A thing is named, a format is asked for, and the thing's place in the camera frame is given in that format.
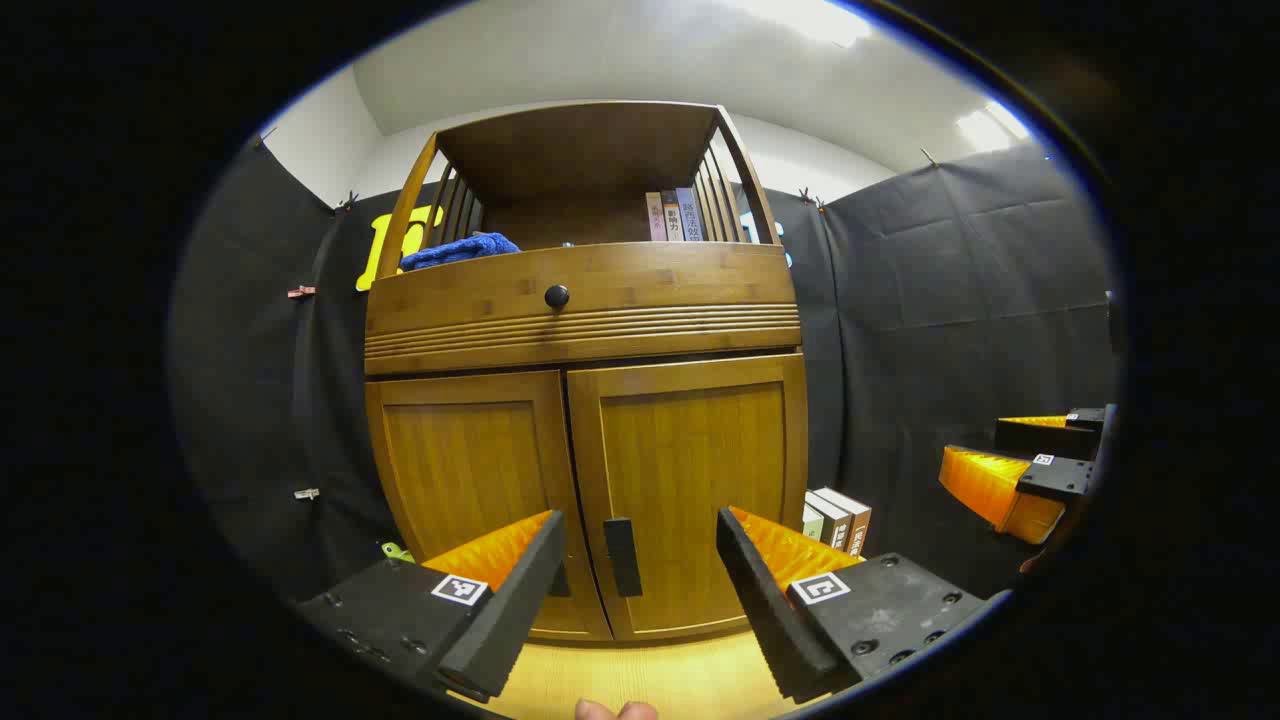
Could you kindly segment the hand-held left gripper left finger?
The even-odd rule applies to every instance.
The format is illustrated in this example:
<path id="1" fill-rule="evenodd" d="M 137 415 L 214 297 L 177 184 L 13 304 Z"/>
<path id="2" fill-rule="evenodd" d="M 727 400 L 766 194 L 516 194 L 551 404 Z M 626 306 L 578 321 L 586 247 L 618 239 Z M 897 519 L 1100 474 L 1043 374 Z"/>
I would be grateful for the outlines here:
<path id="1" fill-rule="evenodd" d="M 564 553 L 564 515 L 535 514 L 426 562 L 384 557 L 297 605 L 365 664 L 486 703 L 506 688 Z"/>

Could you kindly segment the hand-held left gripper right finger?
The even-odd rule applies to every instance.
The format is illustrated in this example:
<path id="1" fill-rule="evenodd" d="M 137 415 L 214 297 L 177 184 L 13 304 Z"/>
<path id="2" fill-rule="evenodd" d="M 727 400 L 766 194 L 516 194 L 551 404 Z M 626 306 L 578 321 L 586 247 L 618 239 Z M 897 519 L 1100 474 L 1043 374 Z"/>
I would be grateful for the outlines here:
<path id="1" fill-rule="evenodd" d="M 799 705 L 904 674 L 1007 598 L 901 553 L 854 557 L 735 506 L 718 511 L 716 547 L 780 693 Z"/>

